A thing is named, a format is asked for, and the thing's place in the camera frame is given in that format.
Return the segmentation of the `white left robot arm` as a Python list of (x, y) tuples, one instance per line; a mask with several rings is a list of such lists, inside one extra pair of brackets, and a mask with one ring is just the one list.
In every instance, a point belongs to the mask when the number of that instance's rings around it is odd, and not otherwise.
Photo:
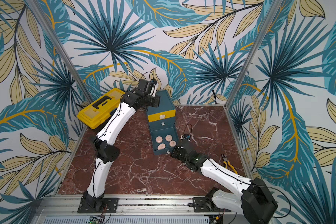
[(95, 169), (90, 185), (83, 194), (81, 204), (87, 205), (94, 211), (99, 211), (105, 207), (103, 205), (105, 182), (110, 167), (120, 154), (120, 149), (114, 146), (115, 141), (125, 124), (137, 110), (147, 109), (149, 106), (159, 106), (160, 96), (156, 95), (157, 87), (156, 79), (150, 81), (140, 79), (136, 88), (126, 92), (120, 98), (119, 106), (113, 117), (93, 141), (97, 151)]

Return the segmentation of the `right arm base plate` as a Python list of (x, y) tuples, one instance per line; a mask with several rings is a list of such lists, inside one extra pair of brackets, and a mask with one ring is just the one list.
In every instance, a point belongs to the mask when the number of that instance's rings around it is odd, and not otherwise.
[(192, 208), (196, 213), (220, 212), (220, 209), (207, 197), (194, 197), (192, 199)]

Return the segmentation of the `teal drawer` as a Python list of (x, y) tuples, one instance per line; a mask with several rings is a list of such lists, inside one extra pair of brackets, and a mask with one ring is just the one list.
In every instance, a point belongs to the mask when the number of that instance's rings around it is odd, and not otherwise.
[[(175, 127), (171, 127), (171, 128), (166, 128), (166, 129), (161, 129), (161, 130), (157, 130), (157, 131), (151, 131), (150, 130), (150, 134), (151, 134), (151, 138), (152, 138), (152, 145), (153, 145), (153, 152), (154, 155), (164, 155), (164, 154), (171, 154), (173, 152), (173, 149), (175, 147), (170, 147), (169, 145), (169, 141), (165, 140), (165, 137), (167, 135), (171, 135), (173, 137), (172, 141), (176, 141), (176, 145), (179, 142), (179, 138), (178, 138), (178, 134), (176, 131)], [(166, 148), (163, 150), (158, 150), (157, 147), (161, 144), (161, 143), (157, 143), (155, 141), (157, 136), (161, 136), (163, 138), (163, 142), (166, 145)]]
[(171, 128), (175, 125), (175, 117), (149, 122), (148, 124), (151, 131)]

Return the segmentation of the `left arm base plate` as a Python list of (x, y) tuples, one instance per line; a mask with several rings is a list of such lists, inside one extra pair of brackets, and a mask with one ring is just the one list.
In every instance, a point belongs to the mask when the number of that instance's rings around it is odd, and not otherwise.
[(118, 198), (102, 198), (100, 200), (82, 198), (77, 212), (85, 213), (116, 213), (118, 207)]

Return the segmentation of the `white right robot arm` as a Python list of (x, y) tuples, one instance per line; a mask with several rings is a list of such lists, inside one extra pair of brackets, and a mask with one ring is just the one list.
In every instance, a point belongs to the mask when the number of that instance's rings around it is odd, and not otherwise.
[(182, 139), (171, 157), (180, 160), (192, 172), (208, 177), (227, 188), (233, 196), (220, 189), (212, 190), (207, 197), (218, 209), (244, 215), (250, 224), (268, 224), (278, 204), (265, 182), (249, 179), (219, 165), (209, 156), (198, 153), (190, 140)]

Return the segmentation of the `pink round earphone case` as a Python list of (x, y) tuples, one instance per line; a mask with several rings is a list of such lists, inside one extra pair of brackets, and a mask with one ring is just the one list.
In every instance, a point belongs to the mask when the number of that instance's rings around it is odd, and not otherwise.
[(175, 147), (176, 146), (176, 141), (170, 141), (169, 145), (170, 145), (170, 147)]
[(156, 139), (155, 139), (155, 141), (157, 143), (162, 143), (163, 142), (163, 138), (161, 136), (157, 136)]
[(171, 135), (167, 135), (167, 136), (165, 137), (165, 140), (166, 140), (166, 141), (172, 141), (172, 139), (173, 139), (173, 137), (172, 137)]

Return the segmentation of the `teal bottom drawer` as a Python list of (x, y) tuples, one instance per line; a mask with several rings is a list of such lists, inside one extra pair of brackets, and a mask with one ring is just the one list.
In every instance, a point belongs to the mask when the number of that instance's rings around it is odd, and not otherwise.
[[(151, 138), (152, 138), (152, 145), (153, 145), (153, 152), (154, 155), (164, 155), (164, 154), (171, 154), (173, 152), (173, 149), (175, 147), (170, 147), (169, 145), (169, 141), (165, 140), (165, 137), (167, 135), (171, 135), (173, 137), (172, 141), (176, 141), (176, 145), (179, 142), (179, 138), (178, 138), (178, 134), (176, 131), (175, 127), (171, 127), (171, 128), (166, 128), (166, 129), (161, 129), (161, 130), (157, 130), (157, 131), (151, 131), (150, 130), (150, 134), (151, 134)], [(155, 141), (157, 136), (161, 136), (163, 138), (163, 142), (166, 145), (166, 148), (163, 150), (158, 150), (157, 147), (161, 144), (161, 143), (157, 143)]]

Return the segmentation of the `pink oval earphone case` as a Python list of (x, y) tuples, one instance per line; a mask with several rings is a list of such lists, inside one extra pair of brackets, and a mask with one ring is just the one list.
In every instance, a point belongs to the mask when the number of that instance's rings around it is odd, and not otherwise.
[(166, 145), (165, 145), (164, 143), (161, 143), (161, 144), (157, 147), (158, 150), (163, 150), (163, 149), (165, 149), (165, 148), (166, 148)]

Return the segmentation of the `yellow top drawer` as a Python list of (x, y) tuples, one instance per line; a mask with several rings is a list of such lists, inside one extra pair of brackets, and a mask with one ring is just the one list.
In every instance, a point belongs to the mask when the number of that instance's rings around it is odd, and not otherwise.
[(148, 121), (149, 122), (155, 122), (155, 121), (159, 121), (159, 120), (163, 120), (163, 119), (168, 119), (168, 118), (172, 118), (175, 117), (175, 112), (176, 110), (168, 110), (168, 111), (164, 111), (164, 112), (150, 112), (147, 111), (147, 117), (148, 117)]

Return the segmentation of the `teal drawer cabinet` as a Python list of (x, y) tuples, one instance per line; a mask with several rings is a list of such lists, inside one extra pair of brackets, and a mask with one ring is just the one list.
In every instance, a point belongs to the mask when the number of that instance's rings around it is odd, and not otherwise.
[(148, 108), (148, 111), (150, 112), (152, 111), (154, 113), (154, 112), (164, 112), (164, 111), (175, 109), (173, 101), (167, 90), (159, 91), (156, 93), (156, 95), (160, 96), (159, 107), (155, 108), (155, 107), (150, 106)]

